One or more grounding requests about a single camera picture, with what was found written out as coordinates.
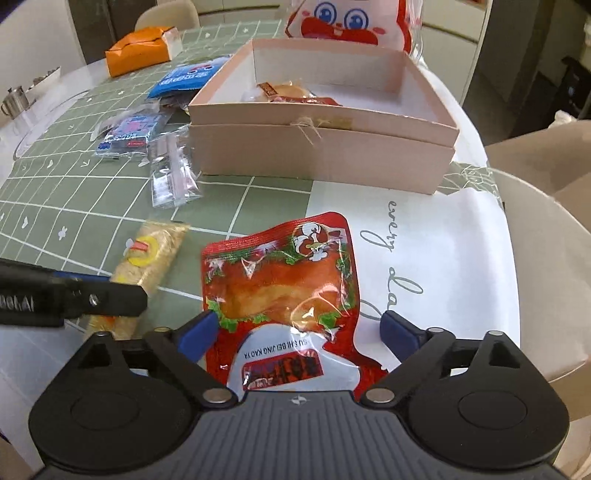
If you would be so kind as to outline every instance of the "yellow snack package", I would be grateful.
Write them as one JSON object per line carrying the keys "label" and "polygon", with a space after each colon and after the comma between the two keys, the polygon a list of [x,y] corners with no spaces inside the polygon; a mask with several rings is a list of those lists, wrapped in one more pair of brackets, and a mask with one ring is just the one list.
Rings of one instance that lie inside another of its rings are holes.
{"label": "yellow snack package", "polygon": [[[168,271],[183,242],[189,226],[185,223],[145,222],[123,260],[111,276],[111,281],[141,285],[153,296]],[[128,340],[138,324],[137,317],[106,317],[92,315],[85,340],[95,332],[107,330],[116,340]]]}

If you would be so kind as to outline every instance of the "white tablecloth section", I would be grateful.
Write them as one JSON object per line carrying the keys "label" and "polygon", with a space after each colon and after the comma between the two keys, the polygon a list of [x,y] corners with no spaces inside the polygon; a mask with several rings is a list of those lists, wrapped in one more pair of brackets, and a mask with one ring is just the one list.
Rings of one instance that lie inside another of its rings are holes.
{"label": "white tablecloth section", "polygon": [[[460,128],[453,161],[486,167],[476,128],[447,87],[423,67]],[[357,350],[392,370],[379,339],[385,310],[458,338],[502,330],[519,345],[519,301],[505,213],[489,191],[434,195],[315,181],[306,214],[335,211],[349,222],[361,291]]]}

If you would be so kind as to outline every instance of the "cartoon blue eye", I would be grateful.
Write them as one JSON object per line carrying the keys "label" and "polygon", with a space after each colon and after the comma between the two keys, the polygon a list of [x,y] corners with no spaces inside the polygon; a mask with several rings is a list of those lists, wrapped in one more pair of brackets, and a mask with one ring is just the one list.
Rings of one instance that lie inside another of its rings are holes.
{"label": "cartoon blue eye", "polygon": [[336,20],[336,8],[330,2],[322,2],[314,9],[314,16],[323,22],[332,25]]}
{"label": "cartoon blue eye", "polygon": [[353,8],[345,14],[345,28],[349,30],[366,29],[368,25],[368,15],[360,8]]}

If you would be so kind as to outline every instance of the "stainless steel pitcher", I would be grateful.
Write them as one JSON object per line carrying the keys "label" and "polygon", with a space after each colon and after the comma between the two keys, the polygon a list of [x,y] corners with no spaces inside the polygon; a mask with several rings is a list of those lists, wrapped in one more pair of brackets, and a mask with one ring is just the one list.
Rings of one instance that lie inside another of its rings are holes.
{"label": "stainless steel pitcher", "polygon": [[8,115],[10,118],[15,119],[21,112],[24,112],[29,108],[29,100],[25,96],[25,92],[22,91],[22,86],[8,89],[8,95],[4,97],[0,110],[4,115]]}

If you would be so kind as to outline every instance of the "silver screw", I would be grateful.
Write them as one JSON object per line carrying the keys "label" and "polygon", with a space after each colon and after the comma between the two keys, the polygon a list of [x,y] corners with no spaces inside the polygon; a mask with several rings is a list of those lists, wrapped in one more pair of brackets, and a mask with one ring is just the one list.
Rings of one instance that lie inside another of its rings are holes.
{"label": "silver screw", "polygon": [[389,403],[394,396],[394,392],[387,388],[372,388],[365,392],[365,397],[373,403]]}
{"label": "silver screw", "polygon": [[203,398],[209,403],[226,403],[232,399],[232,392],[227,388],[210,388],[203,392]]}

